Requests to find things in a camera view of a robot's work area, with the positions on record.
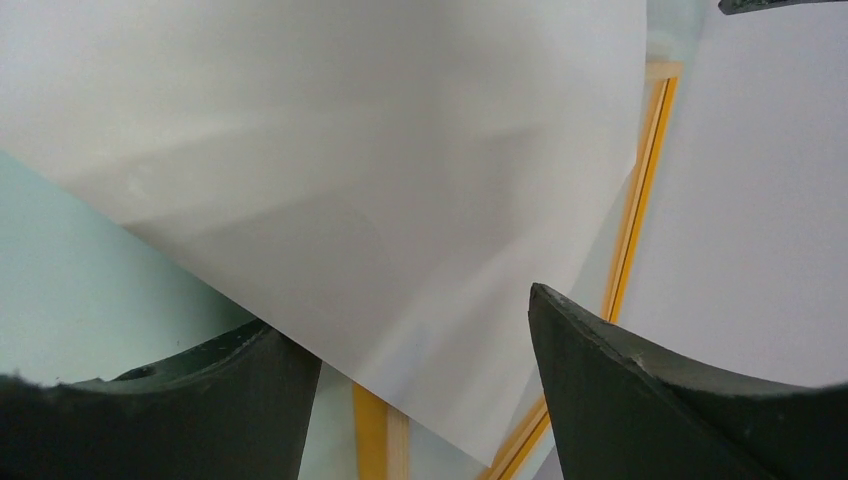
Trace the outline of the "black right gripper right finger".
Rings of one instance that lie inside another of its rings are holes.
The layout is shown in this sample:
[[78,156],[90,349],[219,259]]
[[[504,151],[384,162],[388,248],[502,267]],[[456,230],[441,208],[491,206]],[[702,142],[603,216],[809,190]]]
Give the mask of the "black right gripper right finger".
[[843,479],[847,388],[711,366],[536,283],[528,322],[567,479]]

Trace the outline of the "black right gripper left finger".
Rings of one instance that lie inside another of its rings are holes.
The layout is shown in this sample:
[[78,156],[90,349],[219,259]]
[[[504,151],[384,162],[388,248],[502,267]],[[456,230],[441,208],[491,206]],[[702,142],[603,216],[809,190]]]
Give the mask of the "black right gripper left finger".
[[1,379],[5,479],[294,479],[320,360],[253,320],[113,380]]

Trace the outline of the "wooden picture frame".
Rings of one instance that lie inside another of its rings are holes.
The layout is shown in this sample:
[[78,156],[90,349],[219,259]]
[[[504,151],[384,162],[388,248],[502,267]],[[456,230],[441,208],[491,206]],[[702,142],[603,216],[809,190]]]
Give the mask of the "wooden picture frame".
[[[682,72],[683,63],[680,61],[646,63],[650,95],[601,308],[601,317],[611,323],[619,320],[624,303]],[[410,472],[410,419],[360,385],[353,386],[352,400],[359,477],[407,479]],[[516,479],[536,454],[542,440],[549,436],[550,430],[548,406],[541,397],[502,444],[493,465],[478,477]]]

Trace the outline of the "printed photo with white border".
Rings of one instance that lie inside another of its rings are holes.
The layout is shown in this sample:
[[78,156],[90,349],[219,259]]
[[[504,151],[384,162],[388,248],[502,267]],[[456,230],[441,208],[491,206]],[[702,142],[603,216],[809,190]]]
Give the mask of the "printed photo with white border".
[[632,168],[642,1],[5,1],[1,146],[477,461]]

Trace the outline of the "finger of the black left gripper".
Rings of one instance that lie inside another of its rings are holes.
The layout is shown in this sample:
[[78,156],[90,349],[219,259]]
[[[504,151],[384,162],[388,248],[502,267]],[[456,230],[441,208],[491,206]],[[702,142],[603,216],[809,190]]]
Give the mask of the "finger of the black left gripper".
[[846,1],[847,0],[719,0],[718,9],[725,15],[738,15],[794,5]]

